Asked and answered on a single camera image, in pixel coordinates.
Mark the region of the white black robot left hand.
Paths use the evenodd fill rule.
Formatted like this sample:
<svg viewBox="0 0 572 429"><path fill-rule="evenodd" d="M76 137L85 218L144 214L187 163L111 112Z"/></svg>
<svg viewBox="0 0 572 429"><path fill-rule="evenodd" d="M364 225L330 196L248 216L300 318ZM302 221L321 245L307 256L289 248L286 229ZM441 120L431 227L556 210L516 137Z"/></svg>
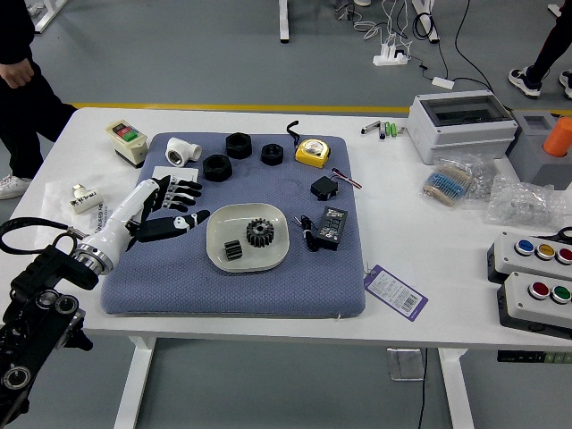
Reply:
<svg viewBox="0 0 572 429"><path fill-rule="evenodd" d="M202 186L175 175L142 181L107 220L102 231L85 239L74 257L96 273L110 273L133 243L181 236L204 222L210 212L194 214L189 207Z"/></svg>

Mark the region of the person's left hand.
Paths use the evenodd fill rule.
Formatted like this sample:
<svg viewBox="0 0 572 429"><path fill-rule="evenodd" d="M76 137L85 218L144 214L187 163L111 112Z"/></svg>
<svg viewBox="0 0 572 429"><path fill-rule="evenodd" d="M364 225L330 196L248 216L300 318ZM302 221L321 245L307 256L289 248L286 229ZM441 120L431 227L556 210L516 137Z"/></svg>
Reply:
<svg viewBox="0 0 572 429"><path fill-rule="evenodd" d="M13 89L26 86L34 76L34 70L27 58L11 64L0 64L0 75Z"/></svg>

